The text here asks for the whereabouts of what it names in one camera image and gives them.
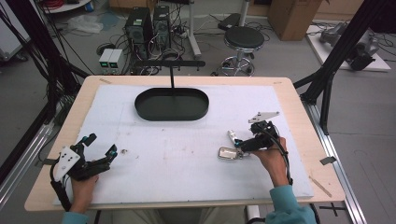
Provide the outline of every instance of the wrist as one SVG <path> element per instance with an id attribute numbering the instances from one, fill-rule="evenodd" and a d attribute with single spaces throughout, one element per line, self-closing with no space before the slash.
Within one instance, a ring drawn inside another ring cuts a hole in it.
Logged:
<path id="1" fill-rule="evenodd" d="M 289 185 L 289 180 L 286 174 L 270 174 L 274 188 Z"/>
<path id="2" fill-rule="evenodd" d="M 88 209 L 88 205 L 85 203 L 74 202 L 70 207 L 69 212 L 85 214 Z"/>

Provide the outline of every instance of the small white device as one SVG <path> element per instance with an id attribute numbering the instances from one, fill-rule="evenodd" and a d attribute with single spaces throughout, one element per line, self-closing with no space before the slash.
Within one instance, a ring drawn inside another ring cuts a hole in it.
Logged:
<path id="1" fill-rule="evenodd" d="M 125 65 L 122 49 L 105 49 L 99 59 L 103 75 L 122 75 Z"/>
<path id="2" fill-rule="evenodd" d="M 108 60 L 110 60 L 112 53 L 113 49 L 105 49 L 99 59 L 99 64 L 102 67 L 103 75 L 107 75 L 110 73 L 110 65 L 108 64 Z"/>
<path id="3" fill-rule="evenodd" d="M 59 158 L 58 170 L 55 175 L 55 180 L 60 181 L 78 160 L 79 155 L 76 152 L 70 149 L 70 147 L 64 147 Z"/>
<path id="4" fill-rule="evenodd" d="M 108 64 L 110 65 L 111 75 L 122 75 L 122 68 L 125 64 L 122 49 L 113 49 Z"/>

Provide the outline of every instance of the plastic bag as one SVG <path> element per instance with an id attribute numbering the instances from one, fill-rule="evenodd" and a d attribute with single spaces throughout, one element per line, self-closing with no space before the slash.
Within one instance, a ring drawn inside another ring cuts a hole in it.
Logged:
<path id="1" fill-rule="evenodd" d="M 103 29 L 103 24 L 97 21 L 97 16 L 81 15 L 68 20 L 67 28 L 69 30 L 79 30 L 87 33 L 99 34 Z"/>

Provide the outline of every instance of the black stool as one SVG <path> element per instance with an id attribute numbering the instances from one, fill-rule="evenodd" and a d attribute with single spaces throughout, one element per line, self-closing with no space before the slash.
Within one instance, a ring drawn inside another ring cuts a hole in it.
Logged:
<path id="1" fill-rule="evenodd" d="M 235 26 L 228 29 L 224 35 L 224 43 L 231 49 L 235 49 L 236 56 L 226 58 L 221 63 L 221 71 L 224 75 L 229 76 L 242 72 L 251 77 L 254 74 L 253 63 L 244 57 L 244 54 L 250 54 L 259 50 L 264 44 L 264 36 L 259 31 L 246 27 Z"/>

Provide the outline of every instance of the stool base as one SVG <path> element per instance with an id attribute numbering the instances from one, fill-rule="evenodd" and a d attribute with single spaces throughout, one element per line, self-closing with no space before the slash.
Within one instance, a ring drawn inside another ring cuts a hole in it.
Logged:
<path id="1" fill-rule="evenodd" d="M 220 69 L 227 77 L 236 77 L 238 73 L 243 73 L 248 77 L 251 77 L 254 74 L 253 63 L 247 58 L 242 58 L 238 61 L 237 56 L 229 57 L 222 61 Z"/>

